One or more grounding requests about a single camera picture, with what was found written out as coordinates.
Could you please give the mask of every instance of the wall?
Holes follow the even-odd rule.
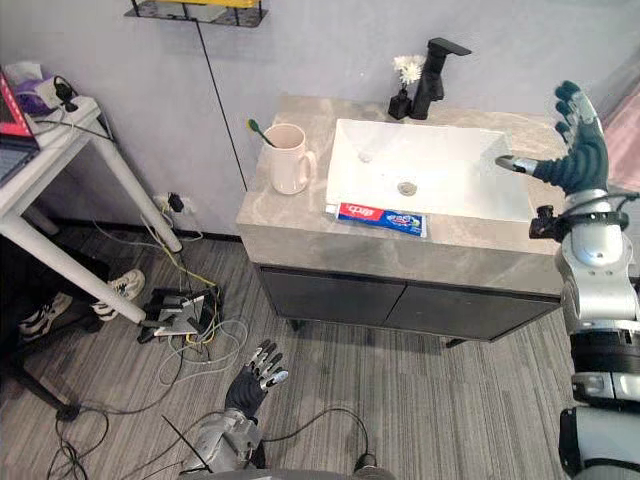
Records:
[[[612,109],[640,77],[634,0],[270,1],[255,30],[204,30],[222,103],[248,175],[259,142],[245,118],[268,125],[281,93],[386,102],[391,60],[445,37],[473,51],[443,70],[447,105],[554,112],[555,87],[578,82]]]
[[[0,61],[29,59],[61,72],[107,112],[150,193],[184,192],[198,207],[201,228],[235,233],[245,190],[195,25],[124,18],[130,6],[2,0]],[[43,198],[60,216],[140,224],[90,149]],[[197,228],[189,219],[183,227]]]
[[[487,111],[552,113],[564,79],[610,110],[638,78],[635,0],[271,0],[257,29],[203,25],[234,143],[251,177],[279,94],[386,102],[395,55],[443,36],[473,50],[447,60],[444,102]],[[229,232],[243,187],[193,25],[122,18],[127,0],[0,0],[0,60],[39,59],[108,111],[151,191],[195,197],[205,230]],[[89,156],[72,173],[98,194]],[[54,204],[63,204],[58,191]],[[115,195],[99,218],[136,222]],[[84,207],[73,210],[85,215]]]

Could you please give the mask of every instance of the white sneaker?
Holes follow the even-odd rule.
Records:
[[[127,300],[133,300],[140,295],[140,292],[142,292],[142,289],[144,288],[144,283],[144,273],[137,268],[129,270],[120,278],[116,278],[115,280],[108,282],[111,288]],[[91,307],[93,308],[93,311],[96,312],[96,315],[98,315],[98,318],[103,322],[108,322],[118,316],[118,312],[104,302],[94,303]]]
[[[53,321],[69,308],[71,302],[73,298],[69,295],[60,292],[56,294],[50,303],[43,305],[36,313],[18,324],[22,338],[29,342],[48,333]]]

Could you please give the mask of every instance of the marble countertop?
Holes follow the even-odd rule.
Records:
[[[294,123],[307,135],[318,159],[317,176],[301,193],[276,192],[261,155],[256,175],[237,217],[240,235],[255,263],[281,267],[377,275],[417,281],[557,294],[560,275],[553,266],[558,245],[530,240],[528,223],[428,215],[429,237],[338,222],[324,213],[335,124],[338,118],[396,122],[386,105],[286,96],[274,123]],[[515,154],[556,158],[564,145],[554,120],[537,115],[487,113],[432,104],[429,119],[402,123],[477,127],[511,136]],[[560,189],[527,177],[533,209],[561,210]]]

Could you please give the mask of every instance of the laptop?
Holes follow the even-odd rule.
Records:
[[[9,83],[0,71],[0,187],[40,151]]]

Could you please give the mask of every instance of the vanity cabinet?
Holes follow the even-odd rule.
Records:
[[[560,298],[309,270],[257,267],[274,311],[319,320],[492,341],[558,308]]]

